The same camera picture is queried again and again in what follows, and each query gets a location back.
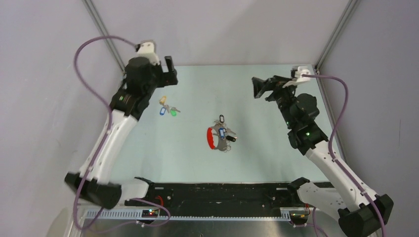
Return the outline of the key with green tag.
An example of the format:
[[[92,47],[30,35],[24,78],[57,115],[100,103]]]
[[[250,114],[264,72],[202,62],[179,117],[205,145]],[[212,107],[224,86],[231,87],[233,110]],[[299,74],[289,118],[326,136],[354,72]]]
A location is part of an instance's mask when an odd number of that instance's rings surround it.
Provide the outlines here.
[[[179,109],[177,109],[176,107],[171,107],[171,108],[170,108],[170,114],[171,114],[173,117],[177,116],[177,114],[178,114],[178,113],[180,113],[180,110],[179,110]]]

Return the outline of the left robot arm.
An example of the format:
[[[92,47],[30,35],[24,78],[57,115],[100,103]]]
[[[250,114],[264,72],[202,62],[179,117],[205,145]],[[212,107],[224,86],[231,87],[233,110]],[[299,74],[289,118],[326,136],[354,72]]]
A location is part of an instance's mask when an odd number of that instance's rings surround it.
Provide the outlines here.
[[[119,152],[131,130],[138,123],[157,88],[176,85],[177,71],[171,56],[165,56],[168,71],[160,63],[152,65],[145,57],[131,58],[125,66],[126,77],[110,102],[111,118],[107,119],[93,151],[78,172],[68,172],[64,182],[80,198],[105,209],[137,198],[152,205],[156,192],[142,178],[113,183],[110,174]]]

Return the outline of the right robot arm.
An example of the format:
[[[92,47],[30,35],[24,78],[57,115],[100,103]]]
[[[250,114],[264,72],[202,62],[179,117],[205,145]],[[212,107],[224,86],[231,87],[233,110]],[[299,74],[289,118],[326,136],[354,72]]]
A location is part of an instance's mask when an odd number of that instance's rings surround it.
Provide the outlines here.
[[[319,114],[316,98],[306,93],[295,95],[297,86],[312,78],[307,73],[293,78],[252,78],[254,98],[270,92],[266,100],[277,103],[289,130],[290,145],[314,163],[335,188],[334,192],[322,191],[299,178],[291,183],[287,200],[293,206],[306,203],[320,209],[336,220],[348,237],[384,237],[393,200],[366,185],[333,150],[335,135],[326,135],[315,121]]]

